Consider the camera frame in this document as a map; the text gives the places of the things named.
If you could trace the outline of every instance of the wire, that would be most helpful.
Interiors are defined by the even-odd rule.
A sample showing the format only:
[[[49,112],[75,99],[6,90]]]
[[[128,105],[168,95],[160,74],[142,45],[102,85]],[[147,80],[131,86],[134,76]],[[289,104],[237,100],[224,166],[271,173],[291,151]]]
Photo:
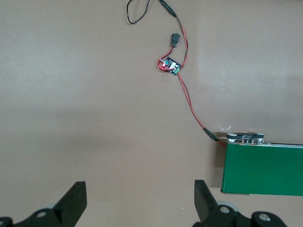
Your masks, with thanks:
[[[186,63],[186,60],[187,60],[187,52],[188,52],[188,41],[187,41],[187,38],[186,38],[186,34],[185,34],[185,30],[179,20],[178,17],[176,17],[176,20],[178,21],[179,25],[180,25],[180,28],[181,28],[181,31],[183,33],[183,37],[184,37],[184,43],[185,43],[185,54],[184,54],[184,60],[183,60],[183,63],[181,65],[181,68],[183,68],[183,66],[185,65]]]
[[[145,12],[143,13],[143,15],[137,19],[136,21],[134,22],[131,22],[130,21],[130,18],[129,18],[129,14],[128,14],[128,8],[129,8],[129,4],[131,3],[132,0],[129,0],[127,6],[126,6],[126,12],[127,12],[127,19],[128,19],[128,22],[130,24],[136,24],[137,22],[139,22],[146,14],[147,12],[147,9],[148,9],[148,6],[149,6],[149,3],[150,3],[150,0],[147,1],[147,4],[146,4],[146,8],[145,8]],[[187,61],[187,52],[188,52],[188,41],[187,41],[187,38],[186,38],[186,33],[185,33],[185,30],[184,30],[184,27],[182,26],[181,24],[181,21],[179,20],[179,18],[177,17],[177,15],[175,14],[175,12],[167,5],[167,3],[165,3],[164,1],[160,0],[161,4],[166,8],[166,10],[176,18],[179,26],[180,26],[180,29],[183,33],[183,37],[184,37],[184,43],[185,43],[185,54],[184,54],[184,60],[183,60],[183,63],[182,65],[180,66],[180,69],[184,67],[186,61]],[[172,68],[172,69],[167,69],[165,67],[163,67],[163,65],[161,64],[161,62],[165,61],[164,58],[169,56],[173,50],[173,46],[170,47],[170,50],[165,54],[163,55],[162,57],[160,57],[158,59],[158,68],[159,70],[161,70],[162,72],[170,72],[172,70],[174,70],[175,68]],[[196,115],[194,109],[193,109],[193,106],[192,106],[192,103],[191,103],[191,99],[190,99],[190,95],[189,95],[189,91],[188,91],[188,88],[186,87],[186,84],[184,83],[181,75],[179,73],[177,73],[177,76],[179,78],[179,81],[180,81],[180,84],[181,84],[181,87],[182,87],[182,90],[184,92],[184,95],[186,97],[186,100],[188,102],[188,105],[189,105],[189,108],[194,116],[194,118],[196,119],[196,121],[199,123],[199,125],[202,127],[202,129],[205,131],[205,133],[213,140],[215,140],[216,142],[218,142],[220,145],[226,147],[226,145],[222,142],[220,142],[202,123],[201,121],[199,120],[198,116]]]
[[[172,49],[174,49],[173,46],[171,46],[171,47],[170,47],[170,50],[169,50],[165,55],[163,55],[162,57],[160,57],[159,60],[158,60],[158,68],[159,68],[162,72],[168,72],[168,71],[170,71],[169,69],[166,69],[166,68],[162,67],[161,64],[160,64],[160,62],[161,62],[161,60],[162,60],[163,58],[165,58],[165,57],[167,57],[167,56],[169,56],[169,55],[171,54]]]
[[[147,1],[146,8],[145,8],[145,12],[144,12],[143,15],[142,15],[139,19],[137,19],[135,22],[131,22],[131,20],[129,19],[129,14],[128,14],[128,6],[129,6],[129,4],[131,3],[131,1],[132,1],[132,0],[129,0],[129,2],[128,2],[127,6],[126,6],[126,14],[127,14],[128,22],[129,22],[131,25],[134,25],[135,23],[139,22],[139,21],[145,16],[145,14],[146,14],[146,12],[147,12],[147,9],[148,9],[148,5],[150,4],[150,1],[151,1],[151,0],[148,0],[148,1]]]
[[[219,141],[202,123],[201,121],[199,120],[198,116],[196,115],[194,109],[193,109],[193,106],[191,104],[191,99],[190,99],[190,96],[189,96],[189,92],[188,92],[188,88],[186,87],[180,73],[177,73],[177,76],[179,78],[179,81],[180,81],[180,84],[181,84],[181,87],[182,87],[182,90],[184,92],[184,95],[186,97],[186,100],[188,102],[188,105],[189,105],[189,108],[191,110],[191,113],[193,114],[194,118],[196,119],[196,121],[199,123],[199,125],[202,127],[202,129],[206,132],[206,134],[212,138],[213,140],[215,140],[217,143],[219,143],[220,145],[226,147],[226,145],[224,143],[222,143],[221,141]]]

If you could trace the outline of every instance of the floor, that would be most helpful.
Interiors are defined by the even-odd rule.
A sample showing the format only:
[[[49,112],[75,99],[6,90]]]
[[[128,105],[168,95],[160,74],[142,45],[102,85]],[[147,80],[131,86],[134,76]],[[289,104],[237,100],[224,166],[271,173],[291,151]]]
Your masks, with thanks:
[[[188,38],[180,74],[215,135],[303,144],[303,2],[166,1]],[[194,180],[250,217],[302,225],[303,197],[220,193],[224,147],[157,60],[175,18],[151,0],[0,1],[0,216],[22,221],[86,181],[77,226],[191,227]],[[146,1],[130,4],[130,18]],[[184,58],[181,39],[171,57]]]

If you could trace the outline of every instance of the wire connector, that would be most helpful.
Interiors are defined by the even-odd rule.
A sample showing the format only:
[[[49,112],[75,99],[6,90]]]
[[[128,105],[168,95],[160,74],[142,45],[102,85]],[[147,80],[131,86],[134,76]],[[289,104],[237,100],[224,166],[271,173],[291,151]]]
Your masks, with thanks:
[[[219,141],[207,128],[204,128],[204,131],[211,139],[213,139],[216,142]]]
[[[177,17],[176,13],[172,10],[171,7],[169,7],[169,5],[163,1],[163,0],[159,0],[159,2],[161,2],[161,4],[164,6],[164,8],[173,16],[173,17]]]
[[[180,35],[178,33],[174,33],[171,35],[171,46],[176,47],[179,42]]]

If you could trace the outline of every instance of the battery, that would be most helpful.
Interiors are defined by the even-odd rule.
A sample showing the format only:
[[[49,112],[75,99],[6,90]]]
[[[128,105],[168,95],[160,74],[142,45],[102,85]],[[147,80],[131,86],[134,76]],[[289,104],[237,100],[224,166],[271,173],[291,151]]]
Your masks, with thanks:
[[[228,139],[224,193],[303,196],[303,145]]]

